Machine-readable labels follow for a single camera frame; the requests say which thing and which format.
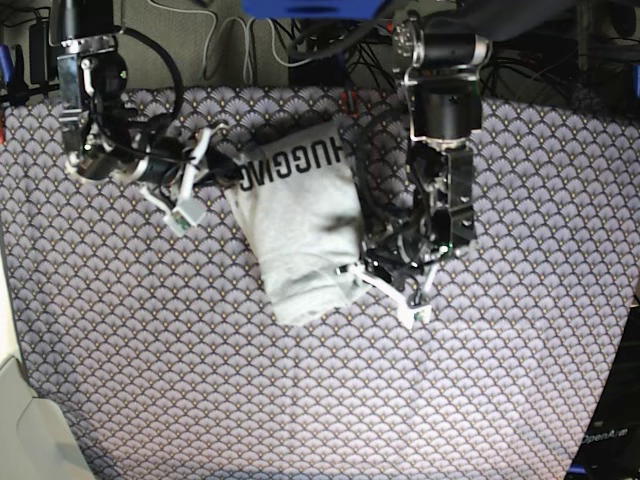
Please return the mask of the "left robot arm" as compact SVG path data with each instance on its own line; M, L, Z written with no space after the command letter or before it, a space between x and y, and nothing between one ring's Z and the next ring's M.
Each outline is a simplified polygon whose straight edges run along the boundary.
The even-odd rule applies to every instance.
M570 1L467 1L455 10L408 11L393 30L399 83L406 105L376 115L359 135L364 143L381 123L408 121L407 164L415 186L409 213L379 211L360 188L367 217L389 230L367 235L354 273L378 288L401 290L407 279L466 253L476 239L474 161L468 145L482 126L480 72L496 42L514 39L572 7Z

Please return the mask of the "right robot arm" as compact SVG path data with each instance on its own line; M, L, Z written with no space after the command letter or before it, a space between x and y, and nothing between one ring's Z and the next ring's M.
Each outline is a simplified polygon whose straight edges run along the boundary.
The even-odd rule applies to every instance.
M68 171L83 181L116 179L139 183L160 194L170 185L186 196L198 187L242 179L240 165L217 150L216 128L201 130L187 143L168 134L184 105L185 86L172 56L142 32L114 22L110 1L55 1L50 41L57 58L63 150ZM146 121L126 106L129 80L119 39L129 37L156 53L173 82L174 100L166 112Z

